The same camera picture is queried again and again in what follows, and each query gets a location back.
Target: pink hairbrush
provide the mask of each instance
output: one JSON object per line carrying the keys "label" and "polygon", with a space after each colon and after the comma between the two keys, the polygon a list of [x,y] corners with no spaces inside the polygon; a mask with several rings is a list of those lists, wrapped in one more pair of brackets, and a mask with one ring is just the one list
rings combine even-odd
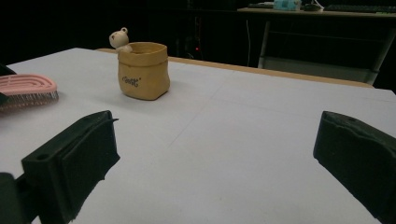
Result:
{"label": "pink hairbrush", "polygon": [[0,77],[0,93],[7,97],[7,100],[0,105],[0,111],[30,105],[46,105],[59,98],[54,81],[34,74]]}

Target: cable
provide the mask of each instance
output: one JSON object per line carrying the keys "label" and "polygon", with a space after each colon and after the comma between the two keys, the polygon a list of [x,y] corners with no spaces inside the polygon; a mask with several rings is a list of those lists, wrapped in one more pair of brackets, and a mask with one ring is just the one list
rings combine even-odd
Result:
{"label": "cable", "polygon": [[320,6],[322,9],[324,8],[324,7],[318,2],[318,0],[314,0],[314,1],[315,1],[315,3],[317,3],[317,5]]}
{"label": "cable", "polygon": [[201,55],[201,60],[204,60],[204,54],[201,45],[201,33],[202,33],[202,18],[195,17],[195,40],[198,41],[198,50]]}
{"label": "cable", "polygon": [[248,20],[247,20],[247,44],[248,44],[248,49],[247,49],[247,67],[250,64],[250,31],[248,30]]}
{"label": "cable", "polygon": [[188,55],[189,59],[194,59],[194,56],[192,56],[192,54],[187,52],[187,55]]}

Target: table surface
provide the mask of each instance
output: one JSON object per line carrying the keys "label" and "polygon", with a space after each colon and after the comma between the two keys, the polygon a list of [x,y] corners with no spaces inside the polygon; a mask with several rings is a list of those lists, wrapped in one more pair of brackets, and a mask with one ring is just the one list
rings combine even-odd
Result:
{"label": "table surface", "polygon": [[396,136],[392,91],[169,62],[156,101],[120,92],[117,55],[69,49],[9,66],[59,102],[0,114],[0,171],[76,120],[110,110],[120,161],[73,223],[379,223],[313,158],[322,111]]}

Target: small white bear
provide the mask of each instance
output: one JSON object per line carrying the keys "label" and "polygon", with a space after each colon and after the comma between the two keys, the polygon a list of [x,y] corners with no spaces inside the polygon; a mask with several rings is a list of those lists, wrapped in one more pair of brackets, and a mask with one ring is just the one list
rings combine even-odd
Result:
{"label": "small white bear", "polygon": [[108,38],[111,47],[116,49],[117,52],[126,51],[132,52],[131,46],[129,46],[128,29],[122,27],[119,31],[114,32]]}

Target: dark background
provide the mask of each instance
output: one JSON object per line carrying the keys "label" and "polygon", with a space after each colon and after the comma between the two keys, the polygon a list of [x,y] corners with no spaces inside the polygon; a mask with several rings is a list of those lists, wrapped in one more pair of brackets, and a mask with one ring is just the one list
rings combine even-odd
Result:
{"label": "dark background", "polygon": [[[350,4],[365,1],[367,5],[374,2],[319,2],[326,6],[330,1]],[[260,1],[10,2],[2,6],[4,13],[0,15],[0,63],[17,63],[71,48],[111,48],[108,36],[127,27],[130,42],[163,43],[170,56],[257,67],[263,28],[265,21],[271,18],[236,12],[238,8],[256,2]],[[370,68],[388,28],[388,24],[368,21],[276,18],[271,24],[266,54],[313,63]],[[396,91],[392,78],[396,71],[395,45],[393,43],[380,69],[374,84],[376,88]]]}

